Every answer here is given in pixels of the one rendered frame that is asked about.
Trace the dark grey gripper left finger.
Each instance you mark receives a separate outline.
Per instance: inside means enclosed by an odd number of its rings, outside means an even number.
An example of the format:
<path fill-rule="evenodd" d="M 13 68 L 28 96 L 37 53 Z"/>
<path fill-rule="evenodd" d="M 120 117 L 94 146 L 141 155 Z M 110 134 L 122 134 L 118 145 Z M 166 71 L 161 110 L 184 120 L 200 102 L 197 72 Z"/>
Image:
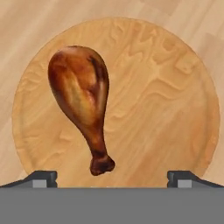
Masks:
<path fill-rule="evenodd" d="M 30 187 L 30 188 L 57 188 L 56 171 L 34 171 L 24 179 L 11 182 L 6 185 L 0 185 L 0 188 L 6 187 Z"/>

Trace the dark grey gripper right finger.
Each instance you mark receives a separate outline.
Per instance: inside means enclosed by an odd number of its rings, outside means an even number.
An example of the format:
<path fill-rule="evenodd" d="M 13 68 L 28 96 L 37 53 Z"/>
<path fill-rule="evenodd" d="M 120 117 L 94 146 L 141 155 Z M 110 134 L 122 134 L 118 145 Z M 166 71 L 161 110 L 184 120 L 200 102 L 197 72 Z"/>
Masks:
<path fill-rule="evenodd" d="M 194 175 L 191 171 L 168 171 L 167 179 L 167 187 L 169 188 L 224 188 L 224 185 L 215 184 L 213 182 L 201 179 Z"/>

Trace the brown chicken drumstick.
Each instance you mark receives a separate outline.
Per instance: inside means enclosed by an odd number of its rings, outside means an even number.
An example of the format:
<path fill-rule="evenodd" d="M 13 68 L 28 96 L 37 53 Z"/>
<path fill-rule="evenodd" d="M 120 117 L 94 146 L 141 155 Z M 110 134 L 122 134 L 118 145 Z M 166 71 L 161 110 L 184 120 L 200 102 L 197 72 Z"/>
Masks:
<path fill-rule="evenodd" d="M 109 74 L 102 56 L 85 46 L 64 47 L 50 59 L 48 80 L 59 107 L 87 141 L 91 174 L 113 171 L 103 134 Z"/>

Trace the round wooden plate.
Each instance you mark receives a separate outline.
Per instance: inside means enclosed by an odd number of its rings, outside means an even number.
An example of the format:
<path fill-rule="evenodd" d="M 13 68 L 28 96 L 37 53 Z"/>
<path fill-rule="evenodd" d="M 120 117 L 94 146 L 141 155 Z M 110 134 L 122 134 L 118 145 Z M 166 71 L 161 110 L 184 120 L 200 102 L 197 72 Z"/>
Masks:
<path fill-rule="evenodd" d="M 115 169 L 100 176 L 90 173 L 88 145 L 47 79 L 50 58 L 73 45 L 96 50 L 108 68 L 104 133 Z M 77 24 L 48 42 L 25 69 L 12 110 L 22 166 L 55 170 L 61 187 L 163 187 L 170 170 L 202 175 L 219 127 L 218 96 L 197 54 L 156 24 L 122 17 Z"/>

